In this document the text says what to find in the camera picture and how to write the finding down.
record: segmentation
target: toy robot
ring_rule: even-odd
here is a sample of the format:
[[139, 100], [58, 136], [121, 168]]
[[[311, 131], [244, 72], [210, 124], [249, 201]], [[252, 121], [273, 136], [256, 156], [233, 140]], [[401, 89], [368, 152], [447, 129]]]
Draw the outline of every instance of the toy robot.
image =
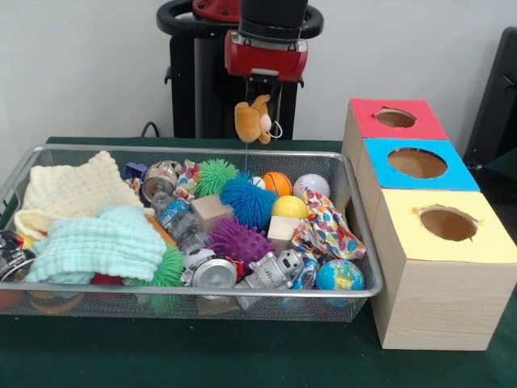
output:
[[[235, 285], [236, 289], [290, 289], [292, 278], [303, 268], [301, 253], [290, 249], [277, 258], [269, 252], [259, 261], [250, 263], [251, 275]], [[237, 297], [242, 309], [249, 309], [259, 297]]]

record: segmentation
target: white wall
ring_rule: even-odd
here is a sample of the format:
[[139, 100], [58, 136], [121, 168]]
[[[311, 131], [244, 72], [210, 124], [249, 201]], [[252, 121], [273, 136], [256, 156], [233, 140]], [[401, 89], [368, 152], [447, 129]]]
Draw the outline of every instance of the white wall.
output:
[[309, 0], [325, 16], [309, 43], [296, 138], [339, 139], [350, 97], [427, 99], [460, 153], [469, 141], [515, 0]]
[[[0, 181], [48, 136], [137, 136], [147, 120], [171, 133], [163, 2], [2, 1]], [[418, 98], [464, 150], [515, 0], [309, 2], [326, 25], [309, 43], [296, 138], [341, 140], [352, 96]]]

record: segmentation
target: black cable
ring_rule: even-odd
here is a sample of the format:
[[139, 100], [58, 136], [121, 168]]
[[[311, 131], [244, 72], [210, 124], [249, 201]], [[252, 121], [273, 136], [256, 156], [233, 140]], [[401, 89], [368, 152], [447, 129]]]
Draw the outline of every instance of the black cable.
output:
[[156, 137], [160, 137], [160, 131], [153, 121], [150, 121], [146, 125], [144, 125], [144, 129], [142, 129], [142, 133], [140, 134], [140, 137], [145, 137], [145, 134], [147, 133], [147, 129], [149, 129], [149, 127], [153, 127], [154, 134], [156, 135]]

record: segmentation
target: white ball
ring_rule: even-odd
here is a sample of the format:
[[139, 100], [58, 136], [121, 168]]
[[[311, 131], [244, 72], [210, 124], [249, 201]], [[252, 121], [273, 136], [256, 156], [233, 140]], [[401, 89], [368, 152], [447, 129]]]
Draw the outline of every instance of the white ball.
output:
[[294, 183], [294, 187], [292, 188], [292, 192], [295, 196], [304, 199], [305, 190], [313, 190], [314, 192], [319, 192], [323, 196], [327, 198], [330, 197], [330, 187], [325, 178], [318, 174], [306, 174], [302, 175], [298, 180]]
[[210, 256], [214, 256], [215, 254], [216, 252], [208, 248], [201, 248], [199, 250], [195, 250], [190, 255], [185, 257], [185, 268], [189, 268], [192, 265], [196, 265], [201, 260], [204, 260]]
[[259, 176], [254, 176], [251, 183], [257, 186], [258, 188], [261, 188], [262, 190], [266, 190], [266, 182], [264, 182], [264, 179], [262, 179]]

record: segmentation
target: circular hole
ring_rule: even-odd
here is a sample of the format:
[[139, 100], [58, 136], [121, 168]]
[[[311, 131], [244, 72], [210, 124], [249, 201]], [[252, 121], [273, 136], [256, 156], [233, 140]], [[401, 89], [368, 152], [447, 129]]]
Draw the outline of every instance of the circular hole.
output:
[[476, 234], [477, 222], [468, 214], [444, 206], [420, 212], [420, 221], [432, 234], [446, 240], [462, 241]]
[[418, 148], [394, 150], [388, 155], [388, 162], [414, 178], [436, 178], [447, 171], [447, 163], [440, 156]]
[[409, 128], [417, 120], [411, 113], [392, 108], [382, 108], [375, 114], [375, 117], [382, 124], [392, 128]]

